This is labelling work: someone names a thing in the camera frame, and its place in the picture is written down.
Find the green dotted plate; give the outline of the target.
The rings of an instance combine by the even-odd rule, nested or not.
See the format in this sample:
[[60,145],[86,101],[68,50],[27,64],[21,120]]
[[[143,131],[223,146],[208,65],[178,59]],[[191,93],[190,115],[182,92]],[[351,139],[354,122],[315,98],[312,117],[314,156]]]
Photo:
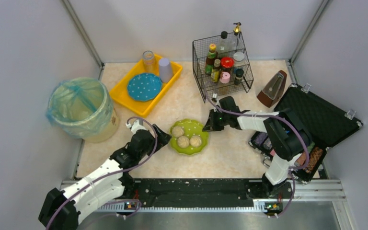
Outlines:
[[[194,135],[200,136],[203,140],[202,145],[198,148],[194,148],[191,145],[185,149],[179,148],[176,143],[177,138],[173,137],[171,134],[171,130],[174,126],[183,127],[185,130],[184,135],[188,137],[189,139]],[[192,155],[202,152],[204,148],[208,145],[208,139],[209,139],[209,134],[207,132],[202,131],[203,127],[204,125],[201,122],[199,122],[198,120],[194,120],[194,119],[182,119],[182,120],[176,121],[173,124],[173,126],[170,128],[170,135],[172,136],[172,139],[170,140],[170,146],[177,153],[187,155],[187,156],[192,156]]]

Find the pink lid spice jar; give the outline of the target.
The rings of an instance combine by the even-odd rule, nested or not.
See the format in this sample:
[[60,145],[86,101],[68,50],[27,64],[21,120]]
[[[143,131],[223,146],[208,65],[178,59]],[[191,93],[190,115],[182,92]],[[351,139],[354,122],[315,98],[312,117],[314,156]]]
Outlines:
[[227,84],[230,82],[230,73],[224,71],[221,73],[220,75],[220,79],[219,81],[222,83],[222,84]]

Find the small yellow oil bottle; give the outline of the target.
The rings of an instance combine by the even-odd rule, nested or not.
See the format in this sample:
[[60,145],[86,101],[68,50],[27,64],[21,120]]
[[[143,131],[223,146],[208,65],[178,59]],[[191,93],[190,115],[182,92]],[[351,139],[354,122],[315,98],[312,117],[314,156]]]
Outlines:
[[214,83],[217,83],[219,81],[220,78],[220,67],[221,67],[221,60],[220,59],[215,59],[214,60],[214,64],[213,64],[213,68],[211,71],[211,81]]

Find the small black lid jar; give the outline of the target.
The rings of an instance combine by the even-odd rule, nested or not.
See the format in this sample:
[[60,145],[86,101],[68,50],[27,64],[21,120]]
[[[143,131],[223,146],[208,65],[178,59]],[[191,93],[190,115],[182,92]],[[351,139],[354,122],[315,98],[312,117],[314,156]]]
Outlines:
[[243,69],[236,69],[234,85],[240,85],[243,79],[244,71]]

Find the red lid sauce jar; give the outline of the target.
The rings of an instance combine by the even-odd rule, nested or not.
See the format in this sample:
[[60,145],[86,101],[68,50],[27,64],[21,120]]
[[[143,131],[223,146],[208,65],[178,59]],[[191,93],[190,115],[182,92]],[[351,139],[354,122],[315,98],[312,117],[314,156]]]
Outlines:
[[220,59],[221,63],[221,70],[223,72],[228,72],[229,74],[232,73],[234,67],[234,60],[231,57],[222,57]]

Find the blue dotted plate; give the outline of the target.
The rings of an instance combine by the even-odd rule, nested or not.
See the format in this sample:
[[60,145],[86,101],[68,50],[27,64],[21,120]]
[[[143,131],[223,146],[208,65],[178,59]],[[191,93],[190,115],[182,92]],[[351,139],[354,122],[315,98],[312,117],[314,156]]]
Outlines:
[[135,101],[147,102],[156,98],[162,90],[161,79],[153,73],[135,75],[126,87],[128,95]]

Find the silver lid white can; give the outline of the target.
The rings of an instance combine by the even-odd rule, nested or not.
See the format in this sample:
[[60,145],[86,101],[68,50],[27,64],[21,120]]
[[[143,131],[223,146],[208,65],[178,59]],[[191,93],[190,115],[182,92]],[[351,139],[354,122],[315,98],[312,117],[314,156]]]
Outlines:
[[236,73],[236,70],[243,66],[244,65],[244,62],[245,62],[245,54],[241,51],[238,51],[236,53],[234,53],[233,55],[233,61],[234,61],[234,64],[233,64],[233,70],[232,72],[235,74]]

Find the yellow cap sauce bottle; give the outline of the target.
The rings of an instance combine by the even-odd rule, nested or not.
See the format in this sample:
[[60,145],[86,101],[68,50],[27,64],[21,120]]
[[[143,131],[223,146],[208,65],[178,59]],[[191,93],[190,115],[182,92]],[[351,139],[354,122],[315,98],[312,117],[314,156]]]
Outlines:
[[210,44],[208,48],[207,58],[205,61],[205,74],[211,74],[213,65],[217,56],[216,51],[217,46],[215,44]]

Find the purple plastic cup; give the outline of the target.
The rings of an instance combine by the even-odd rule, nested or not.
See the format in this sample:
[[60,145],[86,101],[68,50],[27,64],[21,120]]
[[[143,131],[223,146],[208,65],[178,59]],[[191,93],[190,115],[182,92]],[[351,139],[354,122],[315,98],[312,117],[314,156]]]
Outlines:
[[173,77],[171,62],[167,58],[161,58],[159,64],[159,78],[163,83],[168,83]]

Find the pink transparent cup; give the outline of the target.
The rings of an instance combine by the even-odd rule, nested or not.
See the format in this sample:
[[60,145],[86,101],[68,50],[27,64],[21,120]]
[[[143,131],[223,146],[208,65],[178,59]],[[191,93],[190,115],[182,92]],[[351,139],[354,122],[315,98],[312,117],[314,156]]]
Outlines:
[[158,65],[155,59],[143,60],[143,65],[144,65],[145,72],[153,73],[153,74],[157,73]]

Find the blue transparent cup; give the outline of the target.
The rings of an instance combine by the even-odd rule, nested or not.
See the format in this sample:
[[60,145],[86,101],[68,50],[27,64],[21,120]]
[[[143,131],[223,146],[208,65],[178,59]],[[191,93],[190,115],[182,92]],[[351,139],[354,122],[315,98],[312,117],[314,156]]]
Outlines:
[[147,51],[143,52],[142,61],[143,60],[152,60],[152,59],[155,59],[154,53],[152,51],[147,50]]

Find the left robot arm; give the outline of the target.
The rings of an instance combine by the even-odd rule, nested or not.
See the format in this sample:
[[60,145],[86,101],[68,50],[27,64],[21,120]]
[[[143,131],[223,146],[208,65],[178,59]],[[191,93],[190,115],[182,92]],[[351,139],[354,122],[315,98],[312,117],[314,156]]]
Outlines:
[[121,197],[128,187],[124,176],[172,138],[155,124],[150,129],[134,126],[132,133],[131,140],[92,173],[63,190],[53,188],[47,193],[38,216],[46,229],[77,229],[92,212],[111,199]]

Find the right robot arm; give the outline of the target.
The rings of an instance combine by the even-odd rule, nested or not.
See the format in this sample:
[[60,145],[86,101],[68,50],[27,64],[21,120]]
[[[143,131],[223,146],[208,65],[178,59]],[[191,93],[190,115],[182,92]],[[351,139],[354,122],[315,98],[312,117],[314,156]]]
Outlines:
[[241,111],[231,96],[207,101],[214,108],[209,111],[204,132],[222,131],[225,126],[230,126],[268,135],[275,155],[262,176],[262,184],[269,196],[277,195],[290,170],[296,168],[296,160],[302,153],[309,155],[308,145],[312,142],[309,130],[289,108],[279,112]]

